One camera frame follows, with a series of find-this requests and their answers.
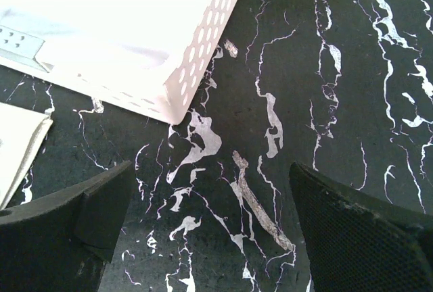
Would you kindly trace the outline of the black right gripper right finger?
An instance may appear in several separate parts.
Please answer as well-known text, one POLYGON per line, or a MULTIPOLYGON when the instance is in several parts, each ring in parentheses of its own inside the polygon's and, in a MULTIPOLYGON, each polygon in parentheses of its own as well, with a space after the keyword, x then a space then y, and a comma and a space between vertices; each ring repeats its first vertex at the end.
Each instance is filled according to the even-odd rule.
POLYGON ((316 291, 431 291, 432 216, 294 162, 290 188, 316 291))

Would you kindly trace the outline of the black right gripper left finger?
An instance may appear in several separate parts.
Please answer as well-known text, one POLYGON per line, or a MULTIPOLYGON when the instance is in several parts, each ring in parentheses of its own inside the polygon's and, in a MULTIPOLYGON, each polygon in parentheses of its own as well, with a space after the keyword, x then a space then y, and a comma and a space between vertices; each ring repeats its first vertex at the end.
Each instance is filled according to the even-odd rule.
POLYGON ((2 291, 97 291, 133 192, 123 162, 1 211, 2 291))

